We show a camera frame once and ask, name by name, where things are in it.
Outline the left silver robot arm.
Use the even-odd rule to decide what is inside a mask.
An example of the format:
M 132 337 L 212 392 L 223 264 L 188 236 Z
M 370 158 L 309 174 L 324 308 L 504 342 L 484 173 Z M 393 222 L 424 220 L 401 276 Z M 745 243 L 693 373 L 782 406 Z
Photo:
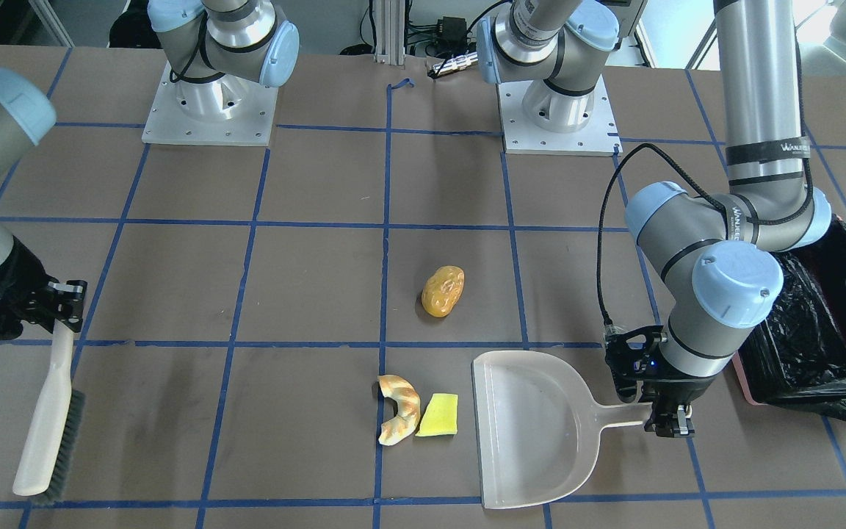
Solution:
M 650 184 L 626 205 L 635 244 L 675 304 L 667 324 L 641 328 L 637 352 L 606 309 L 607 364 L 621 401 L 651 405 L 644 428 L 692 436 L 689 406 L 765 321 L 783 286 L 776 252 L 819 240 L 831 206 L 812 183 L 803 133 L 795 19 L 781 1 L 716 1 L 726 103 L 728 193 Z M 477 56 L 490 84 L 527 82 L 528 123 L 552 134 L 585 129 L 596 86 L 621 41 L 598 1 L 514 1 L 481 20 Z

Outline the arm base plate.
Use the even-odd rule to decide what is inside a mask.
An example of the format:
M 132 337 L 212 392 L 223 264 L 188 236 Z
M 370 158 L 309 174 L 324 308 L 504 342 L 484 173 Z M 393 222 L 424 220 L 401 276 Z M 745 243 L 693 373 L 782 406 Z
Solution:
M 508 154 L 612 156 L 623 147 L 604 77 L 591 93 L 555 93 L 544 81 L 498 84 Z
M 207 84 L 169 80 L 160 84 L 142 134 L 147 144 L 178 146 L 268 146 L 279 89 L 233 75 Z

